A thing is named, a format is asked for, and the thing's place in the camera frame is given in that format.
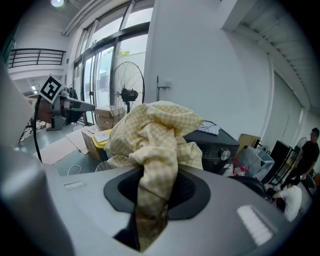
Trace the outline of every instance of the clear plastic container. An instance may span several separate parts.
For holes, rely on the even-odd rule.
[[[272,166],[274,166],[275,161],[261,148],[248,146],[243,149],[242,154],[238,158],[238,163],[245,168],[247,176],[262,181]]]

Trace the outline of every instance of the crumpled fabric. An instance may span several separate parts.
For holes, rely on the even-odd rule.
[[[203,119],[192,110],[169,101],[145,103],[132,109],[112,129],[104,147],[113,154],[112,168],[144,166],[135,209],[140,251],[144,251],[167,224],[168,200],[177,178],[178,164],[202,167],[202,152],[183,136]]]

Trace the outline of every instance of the green floor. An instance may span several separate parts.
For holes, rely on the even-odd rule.
[[[73,131],[77,129],[81,129],[83,126],[78,125],[73,128]],[[65,137],[68,133],[72,132],[71,125],[64,126],[62,130],[55,131],[46,131],[42,130],[36,133],[36,138],[38,142],[38,146],[40,149],[50,145],[53,142],[56,142],[63,137]],[[35,142],[33,136],[29,136],[24,139],[19,145],[19,150],[33,154],[36,152]],[[100,164],[100,161],[94,159],[89,153],[83,155],[79,150],[72,152],[71,154],[65,156],[63,159],[54,163],[53,166],[57,169],[61,176],[65,176],[68,173],[68,170],[71,166],[77,165],[81,167],[80,173],[91,173],[94,172],[97,165]],[[73,167],[69,175],[77,174],[79,171],[78,167]]]

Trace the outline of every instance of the black cable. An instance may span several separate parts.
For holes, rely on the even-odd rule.
[[[39,95],[38,99],[36,100],[35,107],[34,107],[33,139],[34,139],[34,145],[35,145],[36,153],[38,155],[39,160],[42,163],[41,154],[40,154],[40,150],[39,150],[38,142],[37,142],[37,134],[36,134],[37,133],[37,115],[38,115],[38,108],[39,108],[39,105],[40,105],[41,98],[42,98],[42,96]]]

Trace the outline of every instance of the black pants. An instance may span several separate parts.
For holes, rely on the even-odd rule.
[[[301,169],[293,169],[288,177],[285,179],[284,183],[280,186],[282,189],[289,184],[289,182],[295,177],[294,179],[294,185],[298,185],[300,182],[300,176],[304,174],[305,172]]]

